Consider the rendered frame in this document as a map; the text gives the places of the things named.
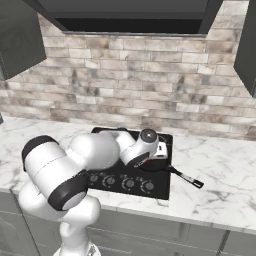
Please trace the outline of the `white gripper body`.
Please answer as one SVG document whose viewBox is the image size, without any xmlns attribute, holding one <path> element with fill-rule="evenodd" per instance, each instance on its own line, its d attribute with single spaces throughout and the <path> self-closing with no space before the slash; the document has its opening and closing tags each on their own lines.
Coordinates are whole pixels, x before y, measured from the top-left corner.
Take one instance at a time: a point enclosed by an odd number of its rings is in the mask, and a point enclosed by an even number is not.
<svg viewBox="0 0 256 256">
<path fill-rule="evenodd" d="M 154 154 L 155 159 L 167 159 L 168 158 L 168 150 L 165 142 L 160 142 L 158 144 L 158 148 L 156 153 Z"/>
</svg>

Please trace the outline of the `black frying pan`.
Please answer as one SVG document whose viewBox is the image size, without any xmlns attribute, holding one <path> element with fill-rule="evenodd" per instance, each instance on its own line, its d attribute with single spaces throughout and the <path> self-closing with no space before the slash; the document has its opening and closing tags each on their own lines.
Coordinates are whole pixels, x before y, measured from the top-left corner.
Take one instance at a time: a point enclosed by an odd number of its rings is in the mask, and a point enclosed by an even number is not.
<svg viewBox="0 0 256 256">
<path fill-rule="evenodd" d="M 149 159 L 140 166 L 140 169 L 148 172 L 167 171 L 176 174 L 198 189 L 201 189 L 204 186 L 203 182 L 178 171 L 166 159 Z"/>
</svg>

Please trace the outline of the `black hob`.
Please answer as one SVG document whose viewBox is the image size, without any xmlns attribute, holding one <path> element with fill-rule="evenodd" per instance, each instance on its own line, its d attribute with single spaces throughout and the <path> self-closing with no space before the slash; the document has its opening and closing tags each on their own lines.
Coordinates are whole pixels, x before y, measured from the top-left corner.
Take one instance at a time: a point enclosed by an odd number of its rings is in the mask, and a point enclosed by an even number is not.
<svg viewBox="0 0 256 256">
<path fill-rule="evenodd" d="M 118 139 L 122 142 L 123 153 L 121 159 L 109 169 L 89 171 L 88 174 L 90 176 L 96 174 L 99 179 L 97 182 L 89 180 L 88 187 L 107 192 L 168 200 L 170 173 L 167 171 L 143 171 L 140 169 L 140 166 L 149 159 L 155 159 L 154 154 L 160 142 L 166 143 L 168 150 L 168 158 L 166 160 L 171 164 L 173 137 L 168 134 L 157 134 L 152 129 L 134 131 L 127 130 L 126 128 L 110 129 L 95 127 L 92 133 L 101 133 L 103 131 L 117 135 Z M 115 183 L 110 188 L 102 184 L 103 179 L 108 175 L 113 175 L 115 178 Z M 122 182 L 125 178 L 132 178 L 135 182 L 135 186 L 130 190 L 122 187 Z M 141 183 L 146 180 L 150 180 L 154 184 L 154 188 L 149 193 L 141 190 Z"/>
</svg>

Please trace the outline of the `grey base drawer front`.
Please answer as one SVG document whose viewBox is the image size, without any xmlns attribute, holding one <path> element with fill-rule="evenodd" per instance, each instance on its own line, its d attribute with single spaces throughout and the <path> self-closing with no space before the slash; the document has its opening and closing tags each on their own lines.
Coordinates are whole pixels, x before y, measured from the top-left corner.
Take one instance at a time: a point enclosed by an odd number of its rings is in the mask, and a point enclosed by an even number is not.
<svg viewBox="0 0 256 256">
<path fill-rule="evenodd" d="M 102 253 L 116 256 L 216 256 L 224 231 L 103 209 L 88 227 Z"/>
</svg>

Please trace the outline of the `grey base cupboard door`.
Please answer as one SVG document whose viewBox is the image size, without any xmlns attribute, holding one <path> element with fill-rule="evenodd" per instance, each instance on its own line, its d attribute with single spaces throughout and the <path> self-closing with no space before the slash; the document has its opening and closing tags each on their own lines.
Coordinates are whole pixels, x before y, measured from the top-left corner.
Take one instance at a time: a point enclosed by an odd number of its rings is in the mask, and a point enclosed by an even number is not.
<svg viewBox="0 0 256 256">
<path fill-rule="evenodd" d="M 0 251 L 11 256 L 40 256 L 19 206 L 0 191 Z"/>
<path fill-rule="evenodd" d="M 256 256 L 256 235 L 230 231 L 223 252 L 240 256 Z"/>
</svg>

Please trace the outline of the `dark grey range hood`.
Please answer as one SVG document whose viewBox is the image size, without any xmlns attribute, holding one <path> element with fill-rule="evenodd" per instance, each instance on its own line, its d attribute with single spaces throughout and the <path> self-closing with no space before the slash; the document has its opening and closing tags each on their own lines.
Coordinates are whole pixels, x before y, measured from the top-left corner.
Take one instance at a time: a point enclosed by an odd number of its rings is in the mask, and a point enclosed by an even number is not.
<svg viewBox="0 0 256 256">
<path fill-rule="evenodd" d="M 65 34 L 208 34 L 224 0 L 23 0 Z"/>
</svg>

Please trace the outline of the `dark grey wall cupboard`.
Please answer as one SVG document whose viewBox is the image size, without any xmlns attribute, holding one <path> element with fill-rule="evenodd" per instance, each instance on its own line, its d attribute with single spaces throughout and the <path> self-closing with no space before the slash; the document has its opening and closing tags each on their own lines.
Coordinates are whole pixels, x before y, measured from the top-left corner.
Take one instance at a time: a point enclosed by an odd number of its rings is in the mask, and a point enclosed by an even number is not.
<svg viewBox="0 0 256 256">
<path fill-rule="evenodd" d="M 23 0 L 0 0 L 0 81 L 45 59 L 37 12 Z"/>
<path fill-rule="evenodd" d="M 249 94 L 256 98 L 256 0 L 249 0 L 234 70 Z"/>
</svg>

